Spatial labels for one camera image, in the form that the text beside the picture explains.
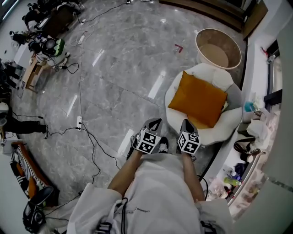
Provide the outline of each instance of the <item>trash bin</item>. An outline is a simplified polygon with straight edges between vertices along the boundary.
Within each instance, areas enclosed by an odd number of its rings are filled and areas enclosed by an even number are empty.
[[[220,30],[207,28],[195,37],[198,59],[221,69],[236,68],[241,62],[241,52],[237,43]]]

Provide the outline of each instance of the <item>chair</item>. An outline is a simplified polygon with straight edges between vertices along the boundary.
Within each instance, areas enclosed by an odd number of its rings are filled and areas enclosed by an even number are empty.
[[[239,125],[242,118],[243,104],[239,87],[234,84],[231,75],[227,71],[209,64],[201,63],[185,72],[194,75],[198,79],[209,82],[228,94],[227,102],[229,103],[229,106],[220,115],[216,125],[213,128],[198,129],[202,145],[210,145],[227,140]],[[181,78],[182,72],[175,77],[165,95],[167,122],[177,134],[179,134],[181,123],[187,118],[187,115],[168,108],[168,105],[178,89]]]

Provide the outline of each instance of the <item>orange cushion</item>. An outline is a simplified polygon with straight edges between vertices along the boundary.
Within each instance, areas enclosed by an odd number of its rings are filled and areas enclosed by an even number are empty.
[[[227,93],[221,89],[183,71],[177,92],[168,107],[213,128],[226,98]]]
[[[23,177],[24,176],[24,171],[23,171],[22,167],[19,165],[19,163],[16,164],[16,168],[17,168],[20,176]]]
[[[32,198],[33,196],[35,196],[37,194],[37,186],[36,186],[36,182],[35,180],[33,179],[33,177],[31,177],[29,179],[29,182],[28,182],[28,195],[29,195],[29,198]]]

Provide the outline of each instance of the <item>gray tile floor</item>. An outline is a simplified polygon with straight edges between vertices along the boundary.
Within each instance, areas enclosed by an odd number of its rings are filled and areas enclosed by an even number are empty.
[[[89,0],[84,3],[86,10],[79,18],[92,19],[125,1]],[[63,36],[66,49],[71,53],[68,64],[82,62],[81,73],[80,70],[75,74],[66,70],[44,72],[37,82],[38,94],[24,90],[20,99],[14,92],[13,110],[20,115],[44,116],[51,133],[75,127],[81,111],[83,123],[104,150],[118,159],[119,167],[125,162],[129,136],[138,132],[149,118],[165,120],[166,90],[180,71],[197,64],[195,35],[199,30],[220,29],[238,43],[243,57],[245,53],[245,43],[239,33],[208,17],[162,5],[157,0],[144,3],[134,0],[81,28],[87,30],[86,37],[93,32],[83,49],[71,46],[83,34],[77,23]],[[184,47],[181,53],[175,44]],[[242,70],[243,61],[230,71],[238,85]],[[162,84],[154,96],[150,91],[155,83]],[[176,136],[166,124],[162,135],[169,139],[170,153],[175,153]],[[21,137],[46,175],[61,190],[60,202],[73,198],[98,172],[92,163],[92,144],[84,131],[72,129],[47,140],[40,133]],[[198,174],[208,165],[215,148],[212,145],[198,151],[195,164]],[[115,160],[97,145],[94,157],[101,169],[94,184],[107,186],[118,170]]]

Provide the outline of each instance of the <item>black pants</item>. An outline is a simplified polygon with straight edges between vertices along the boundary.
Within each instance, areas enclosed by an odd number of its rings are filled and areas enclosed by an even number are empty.
[[[46,133],[46,125],[41,125],[39,121],[18,121],[11,117],[7,120],[4,130],[17,134]]]
[[[16,88],[16,83],[13,82],[10,77],[12,76],[13,78],[19,80],[19,75],[15,74],[11,69],[5,68],[3,72],[7,76],[6,83],[9,84],[11,87]]]

